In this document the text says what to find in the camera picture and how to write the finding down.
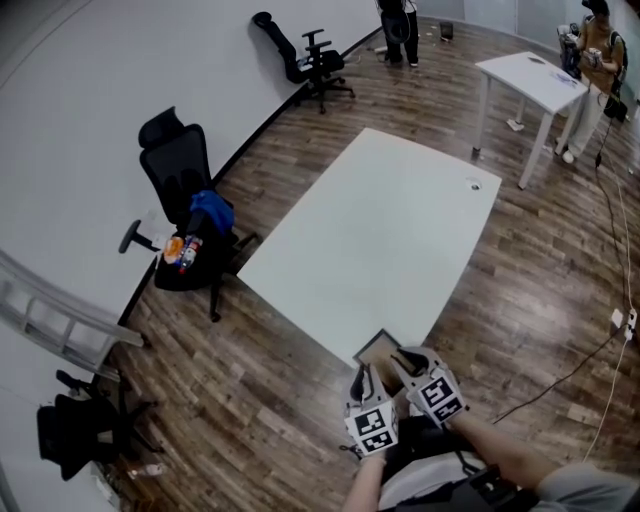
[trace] table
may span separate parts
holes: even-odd
[[[554,66],[531,52],[517,53],[515,55],[507,55],[506,57],[477,62],[476,66],[482,71],[480,112],[478,114],[478,125],[476,127],[476,140],[473,146],[476,151],[480,151],[482,148],[482,133],[484,132],[491,81],[493,79],[522,94],[516,116],[517,122],[522,121],[522,114],[524,113],[527,100],[540,105],[545,110],[536,142],[533,145],[533,150],[531,151],[531,155],[529,156],[529,160],[518,184],[521,189],[524,189],[538,162],[542,146],[549,135],[553,116],[566,106],[571,105],[571,113],[569,114],[564,131],[555,149],[556,155],[560,155],[569,139],[571,128],[580,111],[580,106],[587,93],[587,88],[580,81],[574,80],[557,66]],[[567,82],[559,79],[559,76],[563,77]]]
[[[499,186],[469,163],[364,129],[238,277],[352,366],[380,329],[402,345],[420,345]]]

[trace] black pants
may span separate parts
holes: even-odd
[[[408,12],[409,27],[411,34],[409,39],[404,43],[404,51],[407,53],[407,60],[412,64],[418,62],[418,15],[415,12]],[[387,51],[391,62],[402,61],[402,53],[400,53],[400,45],[394,44],[387,39]]]
[[[414,460],[427,459],[456,450],[474,452],[465,438],[448,430],[442,430],[426,416],[401,420],[398,424],[400,443],[387,452],[387,465],[382,483],[411,464]]]

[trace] floor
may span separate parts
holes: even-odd
[[[427,35],[437,32],[432,25],[420,20],[418,69],[378,62],[370,49],[384,44],[380,34],[366,42],[343,73],[357,99],[330,94],[324,116],[314,102],[289,108],[231,169],[219,192],[235,204],[240,231],[267,236],[364,127],[500,176],[484,233],[426,340],[454,370],[472,410],[494,419],[571,372],[609,337],[613,309],[628,308],[625,246],[618,258],[594,174],[595,141],[575,167],[543,151],[528,188],[518,189],[541,113],[527,110],[525,130],[512,132],[504,121],[517,109],[514,93],[494,89],[485,146],[472,159],[480,79],[474,62],[524,50],[553,61],[557,56],[464,25],[456,25],[451,44],[440,43]],[[553,136],[562,125],[556,120]],[[607,143],[626,205],[633,278],[640,254],[639,133],[635,120],[623,128],[614,124]],[[600,178],[623,239],[606,158]],[[337,510],[357,469],[350,454],[338,450],[348,442],[339,398],[348,368],[236,278],[225,279],[220,323],[209,322],[207,305],[207,290],[176,294],[149,285],[129,326],[152,348],[121,347],[113,354],[134,390],[161,403],[145,430],[166,449],[159,460],[168,472],[135,485],[171,510]],[[609,343],[575,377],[500,427],[558,462],[580,461],[606,405],[621,347],[619,339]],[[591,456],[599,467],[631,475],[640,474],[639,363],[633,343]]]

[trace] office chair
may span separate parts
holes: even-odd
[[[234,273],[229,270],[231,260],[258,236],[252,233],[240,240],[231,231],[220,233],[205,212],[189,211],[194,194],[214,189],[201,126],[185,127],[176,117],[175,107],[171,107],[144,124],[138,142],[143,148],[140,164],[158,193],[167,219],[176,226],[175,234],[181,237],[194,234],[203,240],[193,265],[184,274],[177,265],[167,264],[161,256],[155,285],[170,291],[211,286],[209,316],[212,322],[217,322],[220,320],[216,307],[222,275]]]
[[[324,29],[302,34],[302,37],[309,38],[309,46],[305,48],[309,52],[309,56],[297,59],[296,49],[282,33],[280,27],[272,21],[271,14],[259,12],[252,20],[269,35],[278,47],[278,51],[284,59],[287,79],[294,84],[305,84],[305,88],[296,97],[296,105],[299,105],[302,99],[317,97],[320,101],[320,113],[324,114],[326,112],[324,108],[324,94],[326,91],[347,91],[352,98],[356,97],[350,87],[335,85],[336,82],[344,84],[344,78],[330,78],[331,73],[344,68],[344,59],[335,50],[321,51],[325,46],[329,46],[331,41],[315,43],[316,34],[324,32]]]
[[[120,454],[137,460],[138,454],[131,448],[132,438],[153,453],[164,452],[162,448],[153,447],[134,428],[136,419],[157,402],[142,402],[128,413],[124,400],[128,384],[124,378],[118,385],[118,409],[94,385],[76,380],[61,370],[56,372],[56,378],[76,396],[86,398],[76,400],[58,395],[55,405],[38,409],[40,457],[58,464],[65,482],[90,461],[110,464]],[[101,434],[108,432],[112,434],[111,439],[101,439]]]

